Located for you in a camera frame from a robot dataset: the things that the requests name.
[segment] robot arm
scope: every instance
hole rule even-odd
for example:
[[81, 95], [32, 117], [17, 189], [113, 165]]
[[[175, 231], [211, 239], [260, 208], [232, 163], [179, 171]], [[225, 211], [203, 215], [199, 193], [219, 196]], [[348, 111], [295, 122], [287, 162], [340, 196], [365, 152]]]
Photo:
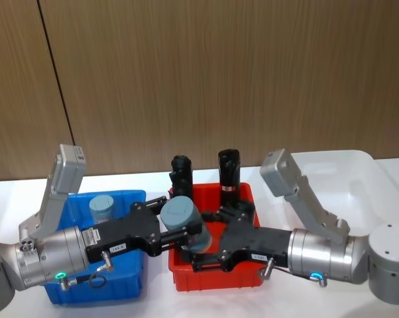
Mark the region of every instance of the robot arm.
[[[250, 260], [265, 267], [259, 275], [268, 279], [273, 268], [289, 268], [290, 273], [319, 282], [338, 280], [369, 287], [377, 298], [399, 304], [399, 225], [383, 224], [369, 236], [348, 235], [345, 220], [327, 212], [317, 200], [308, 179], [286, 150], [271, 152], [265, 159], [261, 176], [274, 196], [291, 203], [306, 229], [284, 231], [254, 228], [241, 209], [225, 213], [228, 223], [216, 254], [185, 253], [194, 271], [232, 270]], [[206, 215], [206, 221], [220, 221]]]
[[187, 244], [188, 236], [201, 232], [202, 224], [192, 222], [183, 229], [161, 233], [157, 215], [166, 203], [165, 197], [134, 203], [125, 218], [56, 232], [68, 194], [78, 191], [85, 166], [80, 147], [60, 145], [40, 211], [20, 224], [20, 242], [0, 243], [0, 310], [11, 302], [15, 290], [51, 280], [59, 280], [67, 290], [72, 284], [93, 278], [67, 279], [86, 270], [89, 263], [103, 260], [97, 272], [110, 271], [116, 255], [141, 249], [158, 256], [163, 250]]

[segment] green led light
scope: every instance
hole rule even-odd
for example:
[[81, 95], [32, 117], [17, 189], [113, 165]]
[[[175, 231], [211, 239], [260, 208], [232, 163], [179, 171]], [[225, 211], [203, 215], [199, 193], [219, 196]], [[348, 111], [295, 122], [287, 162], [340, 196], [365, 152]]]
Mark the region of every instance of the green led light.
[[64, 278], [64, 277], [66, 277], [66, 276], [67, 276], [67, 273], [65, 273], [65, 272], [59, 272], [59, 273], [56, 273], [55, 279], [56, 279], [56, 280], [60, 280], [60, 279], [62, 279], [62, 278]]

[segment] black cylindrical object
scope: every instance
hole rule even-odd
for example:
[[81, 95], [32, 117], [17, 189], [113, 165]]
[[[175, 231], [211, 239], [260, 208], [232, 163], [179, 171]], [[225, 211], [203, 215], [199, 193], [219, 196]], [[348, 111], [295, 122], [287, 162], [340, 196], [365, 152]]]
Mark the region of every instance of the black cylindrical object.
[[219, 152], [220, 205], [233, 205], [239, 200], [241, 157], [237, 149]]
[[172, 160], [172, 197], [184, 195], [194, 199], [194, 187], [192, 184], [192, 163], [187, 156], [175, 156]]

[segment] red plastic bin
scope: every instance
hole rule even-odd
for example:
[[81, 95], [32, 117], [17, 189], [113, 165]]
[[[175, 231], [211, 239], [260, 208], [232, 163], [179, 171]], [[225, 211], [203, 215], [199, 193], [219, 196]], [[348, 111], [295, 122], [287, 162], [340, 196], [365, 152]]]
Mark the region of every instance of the red plastic bin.
[[[241, 199], [254, 202], [249, 184], [240, 184]], [[220, 184], [194, 184], [194, 203], [200, 213], [214, 211], [220, 208]], [[219, 250], [219, 239], [226, 225], [220, 222], [206, 223], [213, 237], [213, 243], [208, 253]], [[255, 212], [254, 225], [260, 226], [257, 212]], [[177, 250], [170, 250], [168, 255], [168, 268], [173, 273], [173, 282], [178, 292], [191, 290], [215, 290], [221, 288], [255, 287], [262, 284], [257, 272], [263, 264], [256, 262], [242, 262], [231, 271], [210, 270], [194, 272], [189, 262], [184, 262]]]

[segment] cable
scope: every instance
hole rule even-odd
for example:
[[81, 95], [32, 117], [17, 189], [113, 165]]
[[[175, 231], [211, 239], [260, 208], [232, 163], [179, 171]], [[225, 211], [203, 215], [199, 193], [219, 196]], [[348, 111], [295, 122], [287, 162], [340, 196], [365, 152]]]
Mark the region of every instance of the cable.
[[[101, 278], [103, 280], [102, 283], [93, 284], [92, 280], [94, 280], [95, 278]], [[92, 274], [90, 274], [89, 279], [87, 280], [87, 283], [89, 284], [90, 288], [98, 289], [98, 288], [102, 288], [107, 283], [107, 278], [105, 278], [102, 275], [98, 275], [97, 272], [93, 272]]]
[[289, 275], [293, 275], [293, 276], [295, 276], [295, 277], [303, 278], [303, 279], [305, 279], [305, 280], [310, 280], [310, 277], [308, 277], [308, 276], [293, 274], [293, 273], [291, 273], [291, 272], [289, 272], [289, 271], [287, 271], [287, 270], [284, 270], [283, 268], [280, 268], [280, 267], [274, 267], [273, 269], [274, 269], [274, 270], [279, 270], [279, 271], [284, 272], [284, 273], [287, 273], [287, 274], [289, 274]]
[[287, 274], [289, 274], [289, 275], [292, 275], [291, 272], [289, 272], [289, 271], [287, 271], [287, 270], [284, 270], [284, 269], [282, 269], [282, 268], [280, 268], [280, 267], [274, 267], [273, 269], [274, 269], [274, 270], [279, 270], [279, 271], [284, 272], [284, 273], [287, 273]]

